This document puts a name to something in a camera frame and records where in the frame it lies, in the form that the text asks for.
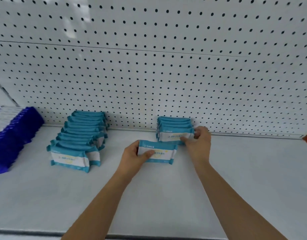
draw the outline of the wet wipe package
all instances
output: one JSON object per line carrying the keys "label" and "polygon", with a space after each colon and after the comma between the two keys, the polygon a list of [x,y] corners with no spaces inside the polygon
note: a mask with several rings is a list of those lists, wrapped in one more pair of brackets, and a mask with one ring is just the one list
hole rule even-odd
{"label": "wet wipe package", "polygon": [[51,165],[89,172],[91,165],[101,165],[99,151],[105,147],[107,119],[103,112],[74,111],[61,132],[50,141]]}
{"label": "wet wipe package", "polygon": [[146,161],[147,163],[172,164],[177,148],[178,146],[173,144],[140,140],[138,155],[141,155],[149,150],[154,150],[155,153]]}
{"label": "wet wipe package", "polygon": [[159,142],[183,145],[180,137],[193,138],[190,118],[158,117],[156,137]]}

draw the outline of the white shelf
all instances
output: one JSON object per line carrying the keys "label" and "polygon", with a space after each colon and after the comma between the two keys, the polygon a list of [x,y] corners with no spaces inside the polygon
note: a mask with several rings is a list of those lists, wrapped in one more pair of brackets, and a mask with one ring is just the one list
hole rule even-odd
{"label": "white shelf", "polygon": [[[50,166],[46,146],[60,131],[42,127],[0,175],[0,230],[64,233],[106,184],[123,149],[155,133],[110,130],[103,164],[84,173]],[[211,163],[288,239],[307,239],[307,144],[213,136]],[[226,238],[184,147],[173,165],[146,163],[124,192],[109,234]]]}

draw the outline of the person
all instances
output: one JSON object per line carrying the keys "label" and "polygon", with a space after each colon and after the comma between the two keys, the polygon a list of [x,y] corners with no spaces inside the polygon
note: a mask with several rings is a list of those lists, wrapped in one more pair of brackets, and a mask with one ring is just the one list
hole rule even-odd
{"label": "person", "polygon": [[[211,166],[211,134],[208,129],[198,126],[194,138],[181,137],[181,141],[186,144],[194,168],[228,239],[286,240]],[[154,153],[151,150],[137,155],[138,147],[139,141],[135,141],[125,148],[112,178],[63,235],[62,240],[105,239],[124,190],[141,165]]]}

